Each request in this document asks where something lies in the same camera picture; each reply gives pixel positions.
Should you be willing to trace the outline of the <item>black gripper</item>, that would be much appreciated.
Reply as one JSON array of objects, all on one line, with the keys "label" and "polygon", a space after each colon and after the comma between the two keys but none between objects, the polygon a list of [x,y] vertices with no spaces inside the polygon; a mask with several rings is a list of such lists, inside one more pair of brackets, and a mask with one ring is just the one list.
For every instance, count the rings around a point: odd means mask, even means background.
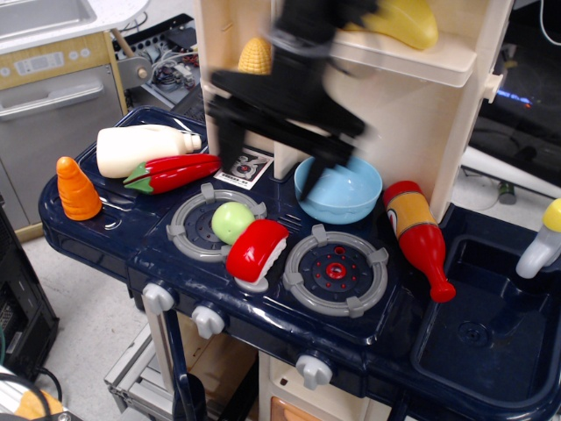
[{"label": "black gripper", "polygon": [[219,157],[230,172],[242,154],[247,131],[315,157],[298,196],[305,202],[324,171],[344,165],[352,155],[351,140],[366,124],[335,102],[323,86],[328,57],[293,54],[277,48],[269,75],[217,70],[211,83],[227,92],[209,103],[218,128]]}]

